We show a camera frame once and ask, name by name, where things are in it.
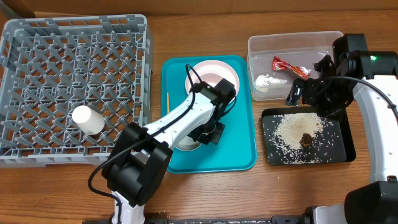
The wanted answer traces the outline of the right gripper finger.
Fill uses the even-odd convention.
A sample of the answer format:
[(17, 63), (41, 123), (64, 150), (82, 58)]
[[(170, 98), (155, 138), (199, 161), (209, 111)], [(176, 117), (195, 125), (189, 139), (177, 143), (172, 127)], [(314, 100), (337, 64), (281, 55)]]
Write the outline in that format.
[(285, 105), (298, 106), (302, 96), (303, 87), (304, 87), (304, 80), (300, 78), (295, 79), (292, 83), (290, 92), (285, 99)]
[(335, 75), (335, 64), (330, 55), (325, 55), (319, 62), (314, 63), (314, 69), (320, 77), (332, 77)]

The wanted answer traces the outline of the grey-white bowl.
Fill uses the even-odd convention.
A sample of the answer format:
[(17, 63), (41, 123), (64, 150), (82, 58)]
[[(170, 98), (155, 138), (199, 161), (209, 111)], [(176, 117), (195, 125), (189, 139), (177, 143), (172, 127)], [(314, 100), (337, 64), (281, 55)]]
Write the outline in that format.
[(201, 145), (201, 142), (194, 141), (191, 137), (187, 136), (176, 145), (176, 148), (181, 151), (193, 151), (199, 148)]

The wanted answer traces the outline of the red snack wrapper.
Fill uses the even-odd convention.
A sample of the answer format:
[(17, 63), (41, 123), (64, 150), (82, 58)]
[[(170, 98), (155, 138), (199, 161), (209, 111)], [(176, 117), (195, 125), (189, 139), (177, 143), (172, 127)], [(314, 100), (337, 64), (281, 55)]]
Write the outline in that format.
[(291, 65), (277, 56), (274, 56), (273, 58), (272, 69), (273, 71), (290, 70), (304, 80), (310, 77), (311, 72), (310, 69)]

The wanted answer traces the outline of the rice pile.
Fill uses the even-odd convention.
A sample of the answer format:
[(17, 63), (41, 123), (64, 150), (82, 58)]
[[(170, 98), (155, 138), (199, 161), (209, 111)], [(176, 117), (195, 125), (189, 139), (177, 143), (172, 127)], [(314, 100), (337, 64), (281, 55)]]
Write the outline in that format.
[[(272, 166), (324, 164), (346, 160), (339, 122), (316, 113), (293, 113), (263, 117), (267, 161)], [(312, 136), (304, 148), (303, 133)]]

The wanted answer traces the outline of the white tissue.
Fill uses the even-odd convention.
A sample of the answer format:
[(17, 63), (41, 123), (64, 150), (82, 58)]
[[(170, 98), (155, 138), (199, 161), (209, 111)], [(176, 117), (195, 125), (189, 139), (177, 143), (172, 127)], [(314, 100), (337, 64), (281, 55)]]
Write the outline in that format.
[(274, 85), (283, 85), (287, 83), (287, 80), (270, 77), (267, 75), (259, 75), (255, 80), (255, 85), (258, 87), (262, 86), (274, 86)]

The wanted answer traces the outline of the brown food scrap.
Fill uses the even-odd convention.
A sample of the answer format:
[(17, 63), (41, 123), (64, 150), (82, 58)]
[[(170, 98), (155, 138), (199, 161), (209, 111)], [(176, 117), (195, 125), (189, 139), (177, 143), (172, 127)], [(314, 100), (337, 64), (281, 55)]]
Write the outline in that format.
[(308, 133), (303, 133), (301, 140), (299, 141), (300, 145), (304, 148), (308, 148), (312, 145), (313, 138)]

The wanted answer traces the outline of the white paper cup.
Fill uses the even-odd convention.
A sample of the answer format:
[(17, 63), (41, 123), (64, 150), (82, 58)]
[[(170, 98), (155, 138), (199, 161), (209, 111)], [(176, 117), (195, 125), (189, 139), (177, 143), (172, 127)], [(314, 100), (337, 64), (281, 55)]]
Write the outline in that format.
[(104, 117), (88, 106), (77, 106), (72, 111), (73, 122), (87, 135), (100, 133), (104, 126)]

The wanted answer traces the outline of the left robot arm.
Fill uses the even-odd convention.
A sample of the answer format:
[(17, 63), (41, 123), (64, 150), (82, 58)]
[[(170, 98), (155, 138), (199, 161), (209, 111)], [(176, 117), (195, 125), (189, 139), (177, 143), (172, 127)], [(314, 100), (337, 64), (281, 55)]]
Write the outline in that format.
[(101, 173), (115, 197), (113, 223), (144, 222), (144, 205), (159, 188), (173, 149), (185, 138), (217, 144), (224, 129), (219, 120), (235, 96), (226, 79), (215, 86), (195, 83), (186, 100), (163, 118), (124, 128)]

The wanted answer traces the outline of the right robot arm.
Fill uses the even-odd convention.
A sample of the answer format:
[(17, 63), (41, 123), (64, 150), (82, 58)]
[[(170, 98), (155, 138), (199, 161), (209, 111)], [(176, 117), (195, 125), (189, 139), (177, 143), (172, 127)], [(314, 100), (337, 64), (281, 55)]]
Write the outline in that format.
[(296, 79), (286, 105), (300, 102), (331, 115), (356, 101), (370, 158), (370, 183), (343, 203), (308, 208), (310, 223), (397, 223), (397, 53), (370, 51), (362, 34), (333, 42), (333, 55), (314, 65), (317, 79)]

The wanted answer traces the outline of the black waste tray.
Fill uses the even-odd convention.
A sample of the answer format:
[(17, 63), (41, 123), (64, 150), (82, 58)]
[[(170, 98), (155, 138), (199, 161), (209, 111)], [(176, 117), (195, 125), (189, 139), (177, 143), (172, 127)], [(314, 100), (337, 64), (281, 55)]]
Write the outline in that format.
[(272, 166), (352, 162), (356, 159), (346, 110), (327, 114), (312, 107), (262, 112), (267, 161)]

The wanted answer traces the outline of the teal serving tray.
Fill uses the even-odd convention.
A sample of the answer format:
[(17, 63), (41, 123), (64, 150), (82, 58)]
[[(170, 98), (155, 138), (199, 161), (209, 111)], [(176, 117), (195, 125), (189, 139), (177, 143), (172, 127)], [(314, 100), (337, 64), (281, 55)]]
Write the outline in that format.
[(167, 60), (162, 66), (162, 116), (167, 114), (167, 98), (170, 98), (170, 108), (174, 109), (187, 97), (185, 65), (194, 66), (201, 61), (211, 59), (223, 61), (237, 72), (239, 78), (237, 103), (220, 119), (225, 128), (217, 145), (203, 144), (194, 151), (174, 149), (167, 168), (173, 174), (248, 170), (257, 160), (247, 64), (238, 55), (181, 57)]

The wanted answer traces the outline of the clear plastic bin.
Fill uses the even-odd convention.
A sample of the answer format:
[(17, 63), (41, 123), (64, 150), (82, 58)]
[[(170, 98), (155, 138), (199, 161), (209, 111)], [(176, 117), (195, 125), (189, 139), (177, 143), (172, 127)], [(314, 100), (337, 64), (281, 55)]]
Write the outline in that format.
[[(325, 55), (333, 56), (332, 43), (343, 36), (340, 31), (298, 32), (252, 36), (248, 40), (248, 75), (251, 82), (251, 95), (254, 100), (283, 100), (290, 92), (293, 81), (298, 77), (290, 70), (273, 71), (274, 56), (287, 63), (310, 69), (310, 77), (318, 78), (313, 64)], [(255, 85), (259, 75), (287, 80), (283, 85)]]

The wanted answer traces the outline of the wooden chopstick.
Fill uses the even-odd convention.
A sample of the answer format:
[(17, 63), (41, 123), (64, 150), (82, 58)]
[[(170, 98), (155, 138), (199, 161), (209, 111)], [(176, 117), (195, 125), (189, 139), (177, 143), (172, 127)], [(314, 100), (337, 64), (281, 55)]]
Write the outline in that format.
[(170, 95), (167, 93), (167, 113), (170, 113)]

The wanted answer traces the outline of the large white plate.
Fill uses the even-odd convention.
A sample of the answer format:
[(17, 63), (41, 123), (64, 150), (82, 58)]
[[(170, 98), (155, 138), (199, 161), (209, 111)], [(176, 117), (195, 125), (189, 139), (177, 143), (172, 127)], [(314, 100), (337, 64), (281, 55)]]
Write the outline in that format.
[(235, 95), (239, 93), (240, 81), (237, 72), (220, 60), (205, 60), (193, 66), (201, 80), (215, 87), (223, 78), (234, 85)]

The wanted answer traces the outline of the grey dish rack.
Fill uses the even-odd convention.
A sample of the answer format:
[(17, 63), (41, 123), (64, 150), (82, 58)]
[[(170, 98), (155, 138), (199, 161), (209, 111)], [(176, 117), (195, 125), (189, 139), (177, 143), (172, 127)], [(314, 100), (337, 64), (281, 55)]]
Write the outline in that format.
[[(151, 122), (153, 35), (141, 14), (12, 19), (1, 36), (1, 167), (102, 163)], [(85, 134), (72, 111), (104, 117)]]

